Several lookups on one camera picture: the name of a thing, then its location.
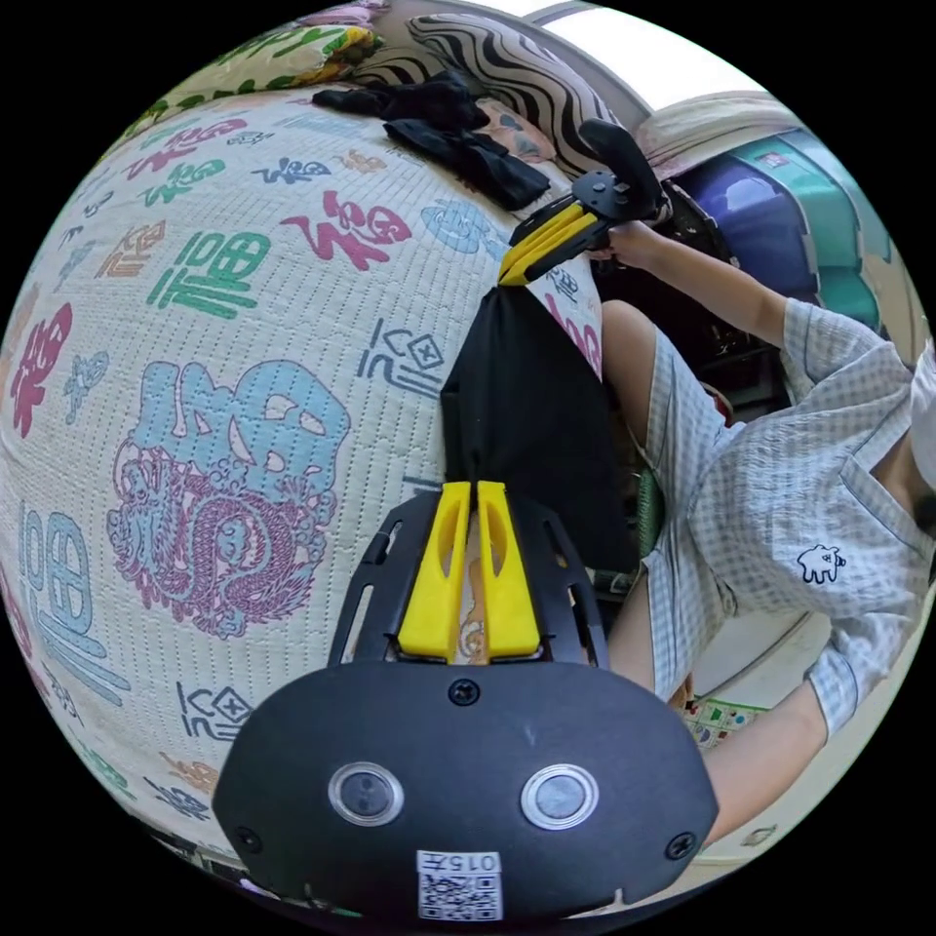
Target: short sleeve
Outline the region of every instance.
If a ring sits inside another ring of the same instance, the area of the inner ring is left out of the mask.
[[[832,622],[832,636],[806,671],[829,737],[832,737],[886,679],[918,620],[909,614],[864,614]]]
[[[887,342],[868,326],[799,299],[787,299],[783,349],[815,384]]]

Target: person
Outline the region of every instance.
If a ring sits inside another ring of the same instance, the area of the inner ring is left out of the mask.
[[[665,334],[626,302],[603,306],[605,376],[666,507],[608,637],[612,670],[665,701],[728,617],[832,622],[799,687],[704,753],[720,806],[710,844],[792,786],[919,623],[936,553],[936,353],[930,338],[910,368],[866,326],[639,222],[612,231],[608,253],[785,351],[811,387],[728,427]]]

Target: window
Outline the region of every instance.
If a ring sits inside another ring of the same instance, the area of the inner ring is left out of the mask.
[[[535,0],[489,0],[534,6]],[[724,59],[644,19],[607,8],[584,10],[545,26],[630,85],[654,110],[700,95],[764,88]]]

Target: embroidered logo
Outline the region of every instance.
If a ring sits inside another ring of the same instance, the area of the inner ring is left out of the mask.
[[[807,584],[826,585],[839,577],[845,560],[838,546],[813,546],[802,553],[797,562],[802,566],[802,580]]]

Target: floral pillow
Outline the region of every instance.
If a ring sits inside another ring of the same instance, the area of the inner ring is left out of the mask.
[[[380,45],[362,26],[289,24],[216,58],[157,100],[121,139],[206,100],[338,81]]]
[[[478,133],[492,137],[511,155],[527,163],[551,162],[556,158],[556,148],[529,120],[493,97],[482,97],[477,104],[490,120]]]

